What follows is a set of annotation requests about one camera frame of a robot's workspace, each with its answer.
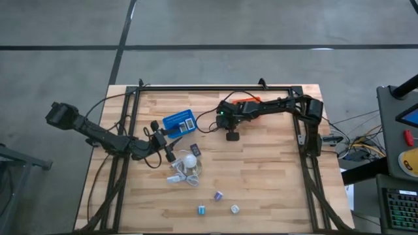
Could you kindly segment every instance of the white ball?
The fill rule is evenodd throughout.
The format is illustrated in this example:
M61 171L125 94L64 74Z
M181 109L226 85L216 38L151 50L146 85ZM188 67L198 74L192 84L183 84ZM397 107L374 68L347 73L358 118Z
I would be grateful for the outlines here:
M186 168L193 168L196 166L197 159L193 154L189 154L184 157L183 164Z

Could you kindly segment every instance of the concrete floor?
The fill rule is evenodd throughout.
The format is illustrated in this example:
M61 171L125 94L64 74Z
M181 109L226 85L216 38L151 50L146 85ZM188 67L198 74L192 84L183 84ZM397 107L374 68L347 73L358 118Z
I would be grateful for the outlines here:
M0 0L0 46L117 45L129 0ZM408 0L142 0L127 44L418 43ZM42 159L32 171L13 234L68 232L74 225L91 148L48 126L54 101L87 110L106 92L116 51L0 51L0 142ZM338 121L378 108L376 87L417 73L418 50L124 52L117 84L320 84ZM91 114L99 120L100 108ZM339 127L349 132L362 117ZM362 134L378 117L358 128ZM355 210L377 216L374 181L356 185ZM362 231L379 228L354 217Z

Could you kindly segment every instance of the wooden tabletop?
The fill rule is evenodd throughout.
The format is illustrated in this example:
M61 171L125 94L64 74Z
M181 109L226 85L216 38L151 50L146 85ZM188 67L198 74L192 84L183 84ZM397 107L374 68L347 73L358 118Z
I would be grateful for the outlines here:
M305 94L322 100L318 85L302 85ZM125 86L110 86L107 96L122 94ZM146 140L143 127L177 112L191 109L195 117L215 108L230 91L151 91L141 92L135 136ZM264 101L286 97L281 91L251 92ZM236 93L229 100L248 98ZM120 118L123 96L105 102L101 126L111 127ZM212 112L199 119L199 127L208 130L215 120ZM130 161L120 232L311 232L308 203L300 169L297 140L291 114L271 114L241 123L240 140L227 142L225 131L187 134L174 147L189 150L197 143L202 151L202 173L199 186L186 182L167 184L174 174L164 158L158 169L151 169L144 161ZM329 134L329 126L322 121L321 134ZM98 167L106 157L102 149L95 149L87 174L75 228L86 224L87 198ZM158 156L147 158L158 164ZM318 158L325 196L344 222L353 227L353 220L338 166L333 153L322 153ZM105 198L111 157L103 167L91 198L90 216ZM215 202L216 191L223 199ZM197 206L206 206L206 215L197 214ZM231 213L236 204L240 212ZM315 203L319 220L319 203Z

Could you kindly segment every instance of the small cube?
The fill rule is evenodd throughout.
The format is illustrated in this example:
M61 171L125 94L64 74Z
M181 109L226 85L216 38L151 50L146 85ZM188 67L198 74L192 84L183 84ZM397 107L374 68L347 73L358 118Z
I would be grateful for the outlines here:
M233 213L238 213L240 211L240 208L237 205L231 206L231 211Z
M198 207L197 207L197 213L198 213L199 215L204 215L204 214L205 214L205 212L206 212L206 209L204 208L204 206L198 206Z
M221 200L222 199L222 197L223 197L223 194L221 193L221 192L216 192L215 193L215 201L219 201L219 200Z

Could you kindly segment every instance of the blue box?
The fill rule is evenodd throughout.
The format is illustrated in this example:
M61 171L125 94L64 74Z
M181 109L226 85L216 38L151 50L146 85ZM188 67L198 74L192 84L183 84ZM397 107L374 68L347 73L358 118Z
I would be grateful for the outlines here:
M166 130L178 129L177 132L169 134L169 138L177 138L196 130L196 120L190 109L164 117L163 124Z

